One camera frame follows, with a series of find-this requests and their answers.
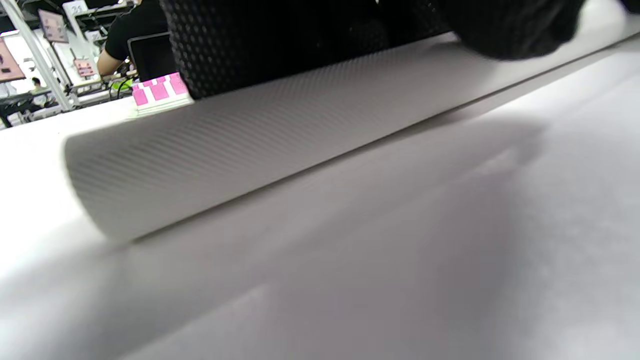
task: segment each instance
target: metal pole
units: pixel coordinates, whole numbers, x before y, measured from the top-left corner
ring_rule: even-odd
[[[11,19],[13,26],[20,30],[20,35],[33,53],[33,61],[35,62],[36,67],[40,70],[40,73],[47,84],[49,84],[49,87],[51,88],[53,95],[56,97],[58,104],[60,104],[62,111],[70,111],[71,104],[69,104],[69,99],[67,99],[65,93],[60,88],[60,84],[58,84],[58,81],[53,77],[53,74],[49,70],[49,66],[38,48],[38,40],[31,32],[27,23],[24,22],[24,15],[18,7],[18,4],[14,0],[0,0],[0,4],[4,7],[4,10],[9,16],[9,19]]]
[[[51,63],[53,63],[53,67],[56,68],[56,70],[60,73],[61,77],[66,77],[71,82],[71,78],[69,77],[69,74],[68,74],[67,70],[65,69],[65,66],[62,64],[62,60],[60,59],[60,55],[58,55],[58,51],[53,46],[52,42],[49,42],[49,47],[51,49],[51,52],[53,53],[53,56],[55,57],[55,59],[51,59]]]
[[[92,54],[93,56],[96,56],[93,44],[89,40],[87,40],[84,33],[82,32],[82,29],[80,28],[80,25],[78,24],[78,21],[76,20],[76,14],[69,6],[65,6],[63,4],[62,8],[67,14],[67,19],[69,20],[69,24],[71,24],[71,28],[74,30],[74,33],[76,33],[78,42],[80,42],[81,46],[84,47],[84,52],[86,54]],[[93,65],[95,65],[95,61],[93,59],[90,59],[90,61]]]

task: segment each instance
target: person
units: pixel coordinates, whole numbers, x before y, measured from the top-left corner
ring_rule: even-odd
[[[113,21],[98,58],[98,72],[105,76],[118,69],[129,57],[129,39],[167,31],[166,16],[159,0],[140,0],[138,6]]]
[[[31,91],[32,94],[38,94],[40,92],[45,92],[48,88],[42,86],[42,82],[38,78],[31,78],[31,82],[33,83],[34,89]]]
[[[32,95],[37,95],[33,97],[32,107],[29,109],[31,112],[36,112],[45,107],[49,98],[47,94],[43,94],[44,92],[49,91],[46,86],[42,86],[42,82],[38,78],[31,78],[31,82],[33,83],[34,89],[31,92]]]

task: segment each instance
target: rolled white sheet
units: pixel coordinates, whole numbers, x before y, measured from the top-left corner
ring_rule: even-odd
[[[617,0],[590,0],[544,58],[425,40],[75,136],[68,176],[99,228],[131,240],[639,31]]]

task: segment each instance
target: computer screen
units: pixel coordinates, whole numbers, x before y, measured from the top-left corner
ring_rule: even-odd
[[[69,43],[69,35],[65,27],[65,18],[57,13],[38,10],[44,37],[51,42]]]
[[[0,38],[0,83],[26,79],[20,65],[15,61],[3,38]]]
[[[132,38],[129,40],[129,52],[141,81],[177,72],[169,33]]]

